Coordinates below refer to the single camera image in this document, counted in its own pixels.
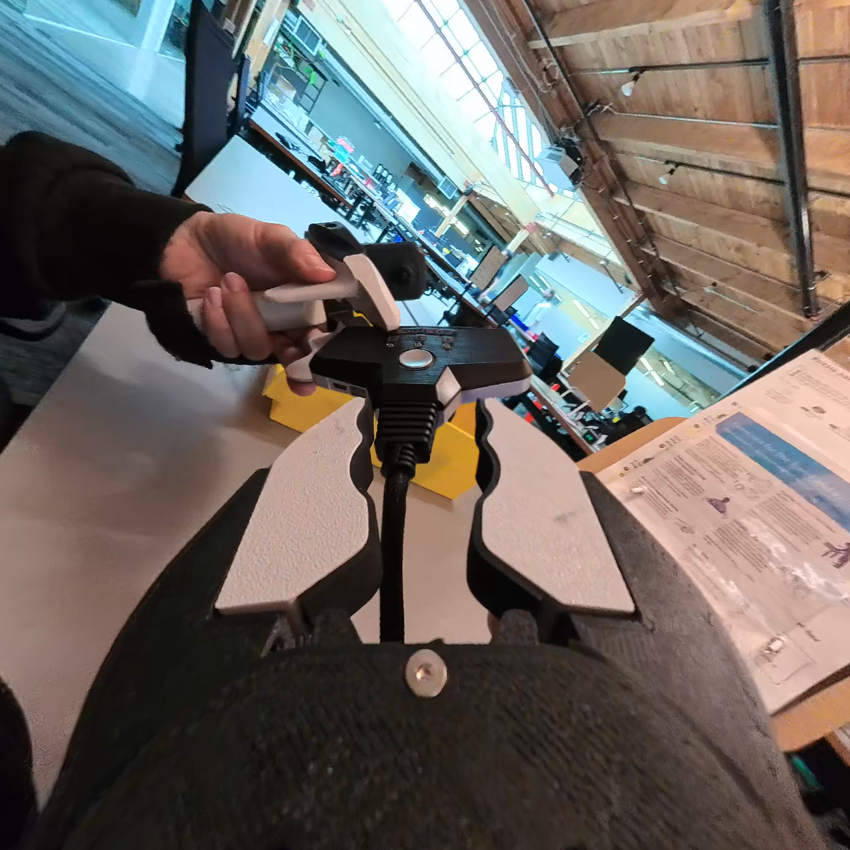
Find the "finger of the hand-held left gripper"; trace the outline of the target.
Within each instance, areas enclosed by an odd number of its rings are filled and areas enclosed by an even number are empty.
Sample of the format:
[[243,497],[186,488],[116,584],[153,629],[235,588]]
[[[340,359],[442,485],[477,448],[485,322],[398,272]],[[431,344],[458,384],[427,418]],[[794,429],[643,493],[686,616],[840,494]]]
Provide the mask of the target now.
[[375,263],[366,254],[350,254],[345,258],[345,267],[352,279],[345,300],[372,324],[386,332],[398,331],[398,304]]
[[303,355],[286,365],[287,374],[312,374],[313,357],[332,340],[332,332],[308,331],[303,340]]

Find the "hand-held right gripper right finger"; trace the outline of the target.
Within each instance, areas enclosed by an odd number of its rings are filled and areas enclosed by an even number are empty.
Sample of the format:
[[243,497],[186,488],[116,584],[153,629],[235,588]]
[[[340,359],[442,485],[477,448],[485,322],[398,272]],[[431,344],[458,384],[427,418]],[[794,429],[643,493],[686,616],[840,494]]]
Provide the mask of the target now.
[[467,586],[493,621],[525,611],[558,642],[572,616],[632,618],[637,605],[576,463],[489,398],[476,405],[479,448]]

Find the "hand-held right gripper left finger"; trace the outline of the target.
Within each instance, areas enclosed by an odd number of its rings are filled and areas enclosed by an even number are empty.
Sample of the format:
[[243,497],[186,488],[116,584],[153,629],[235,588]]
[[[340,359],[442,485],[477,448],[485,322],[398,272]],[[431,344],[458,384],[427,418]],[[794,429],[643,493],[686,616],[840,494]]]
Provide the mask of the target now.
[[218,593],[220,614],[283,614],[296,630],[329,610],[356,614],[377,594],[382,556],[373,411],[354,398],[272,463]]

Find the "yellow plastic bin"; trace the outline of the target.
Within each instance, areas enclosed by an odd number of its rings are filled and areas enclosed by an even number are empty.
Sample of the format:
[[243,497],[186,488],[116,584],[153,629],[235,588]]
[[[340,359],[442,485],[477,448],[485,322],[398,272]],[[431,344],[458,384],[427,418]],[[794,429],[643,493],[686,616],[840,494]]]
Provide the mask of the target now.
[[[290,388],[282,366],[270,366],[263,395],[270,399],[270,419],[302,433],[352,400],[352,396],[317,388],[301,397]],[[413,483],[450,500],[473,487],[479,460],[475,442],[475,404],[458,407],[451,420],[438,427],[430,462],[417,466]]]

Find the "person's left hand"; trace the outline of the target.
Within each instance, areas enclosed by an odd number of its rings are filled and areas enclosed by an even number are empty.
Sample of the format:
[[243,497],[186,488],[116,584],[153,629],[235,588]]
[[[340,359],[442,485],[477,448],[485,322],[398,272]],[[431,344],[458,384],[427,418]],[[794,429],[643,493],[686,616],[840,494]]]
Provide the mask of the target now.
[[271,332],[252,292],[284,284],[323,284],[336,273],[290,228],[235,214],[197,212],[171,235],[160,274],[201,305],[201,333],[226,360],[275,358],[283,367],[303,355],[308,331]]

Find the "ceiling heater unit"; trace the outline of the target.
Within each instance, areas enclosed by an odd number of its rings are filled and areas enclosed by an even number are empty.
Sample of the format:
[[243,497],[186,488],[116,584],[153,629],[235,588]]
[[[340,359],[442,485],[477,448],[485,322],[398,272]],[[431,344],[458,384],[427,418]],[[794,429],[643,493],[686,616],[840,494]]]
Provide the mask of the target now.
[[573,191],[583,182],[583,154],[578,140],[565,138],[543,148],[535,157],[543,182],[552,191]]

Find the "black monitor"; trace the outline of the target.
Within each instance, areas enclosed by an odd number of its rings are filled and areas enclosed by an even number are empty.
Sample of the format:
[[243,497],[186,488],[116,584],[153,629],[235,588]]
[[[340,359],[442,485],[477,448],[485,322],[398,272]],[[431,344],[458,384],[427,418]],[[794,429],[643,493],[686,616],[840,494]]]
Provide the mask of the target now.
[[615,316],[592,351],[623,377],[627,377],[653,344],[653,336],[622,317]]

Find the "black office chair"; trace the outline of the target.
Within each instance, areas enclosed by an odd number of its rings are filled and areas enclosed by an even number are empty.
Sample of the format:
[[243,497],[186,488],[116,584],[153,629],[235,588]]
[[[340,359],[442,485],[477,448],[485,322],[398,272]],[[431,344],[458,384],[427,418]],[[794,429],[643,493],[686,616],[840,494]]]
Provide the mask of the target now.
[[228,141],[240,132],[250,59],[234,53],[236,39],[202,1],[189,8],[185,45],[185,117],[172,197],[182,197]]

